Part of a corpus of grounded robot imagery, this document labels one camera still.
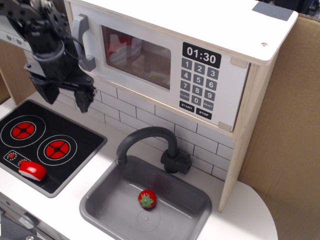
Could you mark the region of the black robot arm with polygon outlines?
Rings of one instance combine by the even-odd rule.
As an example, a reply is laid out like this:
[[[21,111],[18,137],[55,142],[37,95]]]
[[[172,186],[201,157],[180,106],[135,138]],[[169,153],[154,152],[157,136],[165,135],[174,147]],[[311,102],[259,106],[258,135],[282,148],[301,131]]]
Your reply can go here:
[[[51,0],[2,0],[0,14],[29,44],[35,62],[24,68],[42,98],[53,104],[60,89],[72,91],[86,113],[96,89],[93,78],[82,71],[84,45],[69,32],[66,15]]]

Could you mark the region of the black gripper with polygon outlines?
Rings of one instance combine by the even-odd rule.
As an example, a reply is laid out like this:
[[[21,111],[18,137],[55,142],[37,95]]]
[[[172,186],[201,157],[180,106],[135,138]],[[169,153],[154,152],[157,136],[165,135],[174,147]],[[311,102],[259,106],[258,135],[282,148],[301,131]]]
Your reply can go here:
[[[97,92],[93,79],[80,69],[75,58],[66,53],[63,42],[59,42],[53,50],[45,50],[45,53],[33,51],[34,62],[24,66],[35,89],[51,105],[60,93],[59,88],[74,91],[78,108],[82,113],[87,113]]]

